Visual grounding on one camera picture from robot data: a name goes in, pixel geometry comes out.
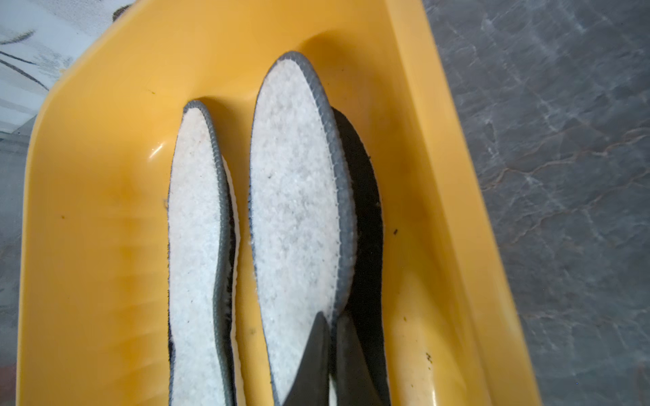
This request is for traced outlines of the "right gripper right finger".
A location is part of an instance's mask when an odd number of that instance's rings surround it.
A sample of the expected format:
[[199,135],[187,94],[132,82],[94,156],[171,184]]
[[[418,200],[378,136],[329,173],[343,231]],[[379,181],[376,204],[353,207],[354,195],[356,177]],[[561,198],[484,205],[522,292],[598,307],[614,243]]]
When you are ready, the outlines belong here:
[[367,367],[361,342],[349,311],[336,328],[336,393],[338,405],[383,405]]

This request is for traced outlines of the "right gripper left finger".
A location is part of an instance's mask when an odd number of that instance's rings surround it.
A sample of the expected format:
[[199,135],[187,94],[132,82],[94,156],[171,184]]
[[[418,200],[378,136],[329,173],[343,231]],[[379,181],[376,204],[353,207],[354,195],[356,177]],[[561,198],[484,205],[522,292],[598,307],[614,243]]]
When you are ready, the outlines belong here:
[[329,405],[329,324],[322,312],[316,314],[311,332],[284,406]]

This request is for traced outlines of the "black insole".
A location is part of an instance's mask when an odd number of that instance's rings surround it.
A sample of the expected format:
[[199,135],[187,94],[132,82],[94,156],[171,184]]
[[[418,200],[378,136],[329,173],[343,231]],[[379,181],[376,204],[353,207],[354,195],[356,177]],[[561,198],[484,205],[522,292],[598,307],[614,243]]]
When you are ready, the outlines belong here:
[[241,372],[240,350],[237,341],[237,324],[236,324],[236,295],[238,283],[238,260],[240,252],[240,224],[239,214],[236,202],[235,187],[233,184],[232,175],[228,166],[228,162],[223,159],[223,168],[227,177],[228,187],[230,191],[230,206],[231,206],[231,264],[232,264],[232,278],[231,278],[231,293],[230,293],[230,343],[233,355],[233,383],[235,405],[246,405],[244,379]]
[[360,136],[343,113],[334,110],[352,181],[357,220],[355,274],[349,311],[367,367],[383,405],[390,404],[382,316],[384,223],[377,179]]

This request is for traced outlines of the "grey felt insole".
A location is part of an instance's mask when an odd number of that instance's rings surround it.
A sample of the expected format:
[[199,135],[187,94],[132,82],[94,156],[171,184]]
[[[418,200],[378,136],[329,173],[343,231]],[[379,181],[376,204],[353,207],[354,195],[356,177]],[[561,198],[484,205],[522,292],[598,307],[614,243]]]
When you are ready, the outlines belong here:
[[357,220],[337,122],[309,60],[291,51],[257,95],[249,218],[275,404],[295,381],[312,323],[334,325],[355,272]]
[[231,206],[208,108],[183,110],[168,196],[169,404],[235,405]]

